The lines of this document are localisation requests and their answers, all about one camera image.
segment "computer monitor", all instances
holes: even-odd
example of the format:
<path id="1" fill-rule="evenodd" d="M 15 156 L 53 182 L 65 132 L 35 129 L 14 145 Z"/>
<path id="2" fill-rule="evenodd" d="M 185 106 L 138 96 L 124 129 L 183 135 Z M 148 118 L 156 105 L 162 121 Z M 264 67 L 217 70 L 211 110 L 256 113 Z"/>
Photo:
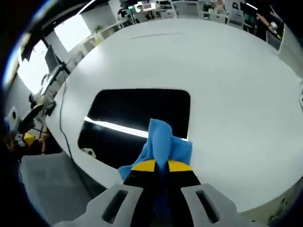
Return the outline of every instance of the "computer monitor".
<path id="1" fill-rule="evenodd" d="M 147 3 L 147 4 L 143 4 L 143 9 L 150 9 L 152 8 L 152 4 L 151 3 Z"/>
<path id="2" fill-rule="evenodd" d="M 160 5 L 169 5 L 169 1 L 159 1 Z"/>
<path id="3" fill-rule="evenodd" d="M 47 67 L 48 67 L 50 73 L 52 71 L 54 71 L 55 68 L 59 65 L 58 59 L 57 59 L 51 45 L 47 49 L 47 52 L 45 55 L 45 61 L 46 61 L 46 64 L 47 64 Z"/>
<path id="4" fill-rule="evenodd" d="M 62 71 L 62 65 L 58 65 L 49 75 L 47 82 L 43 85 L 40 95 L 45 95 L 47 89 L 52 85 L 56 80 L 59 73 Z"/>

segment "chair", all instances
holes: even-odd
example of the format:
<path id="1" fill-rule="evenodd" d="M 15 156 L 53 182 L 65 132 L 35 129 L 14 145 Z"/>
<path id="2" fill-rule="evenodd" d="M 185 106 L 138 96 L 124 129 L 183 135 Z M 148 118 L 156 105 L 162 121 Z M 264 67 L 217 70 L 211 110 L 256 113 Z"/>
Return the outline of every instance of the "chair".
<path id="1" fill-rule="evenodd" d="M 203 13 L 197 1 L 173 1 L 171 6 L 176 13 L 175 18 L 203 19 Z"/>
<path id="2" fill-rule="evenodd" d="M 209 20 L 210 21 L 215 21 L 221 24 L 225 24 L 225 19 L 226 17 L 220 15 L 220 14 L 216 14 L 216 13 L 209 13 Z"/>
<path id="3" fill-rule="evenodd" d="M 105 190 L 82 173 L 94 196 Z M 21 177 L 29 201 L 49 225 L 76 219 L 85 212 L 88 202 L 93 199 L 65 152 L 24 156 Z"/>
<path id="4" fill-rule="evenodd" d="M 161 19 L 173 19 L 175 17 L 175 12 L 173 11 L 164 11 L 160 12 Z"/>
<path id="5" fill-rule="evenodd" d="M 273 46 L 277 51 L 279 51 L 280 46 L 281 46 L 281 40 L 278 38 L 274 37 L 274 35 L 271 34 L 271 32 L 266 31 L 266 42 Z"/>
<path id="6" fill-rule="evenodd" d="M 245 18 L 243 11 L 238 9 L 232 9 L 228 16 L 228 20 L 226 24 L 243 30 L 244 21 Z"/>

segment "desk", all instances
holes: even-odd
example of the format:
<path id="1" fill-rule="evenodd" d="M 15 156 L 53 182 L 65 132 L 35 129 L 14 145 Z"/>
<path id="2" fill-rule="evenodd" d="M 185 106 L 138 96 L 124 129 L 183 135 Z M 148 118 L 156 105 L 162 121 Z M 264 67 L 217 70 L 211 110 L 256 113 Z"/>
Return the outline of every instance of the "desk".
<path id="1" fill-rule="evenodd" d="M 229 15 L 224 14 L 224 13 L 216 13 L 216 12 L 212 12 L 212 13 L 211 13 L 211 12 L 205 12 L 205 11 L 203 11 L 203 17 L 204 17 L 205 15 L 210 15 L 210 14 L 213 14 L 213 15 L 216 15 L 216 16 L 219 16 L 219 17 L 224 17 L 224 18 L 226 18 L 226 19 L 228 19 L 228 16 L 229 16 Z M 246 23 L 244 23 L 244 26 L 247 26 L 247 27 L 252 28 L 251 25 L 246 24 Z"/>
<path id="2" fill-rule="evenodd" d="M 103 29 L 100 33 L 103 37 L 103 39 L 106 39 L 108 37 L 110 37 L 113 33 L 115 33 L 116 31 L 118 31 L 120 29 L 120 26 L 122 26 L 122 24 L 126 23 L 127 21 L 129 21 L 128 18 L 123 18 L 120 21 L 118 21 L 117 23 L 106 27 L 105 29 Z"/>
<path id="3" fill-rule="evenodd" d="M 271 201 L 303 175 L 299 78 L 271 50 L 247 32 L 205 20 L 156 20 L 120 30 L 66 80 L 62 129 L 75 162 L 106 187 L 121 183 L 116 169 L 78 147 L 96 94 L 102 89 L 178 88 L 191 95 L 191 166 L 200 181 L 233 200 L 238 212 Z M 68 152 L 59 130 L 62 94 L 63 88 L 46 123 Z"/>

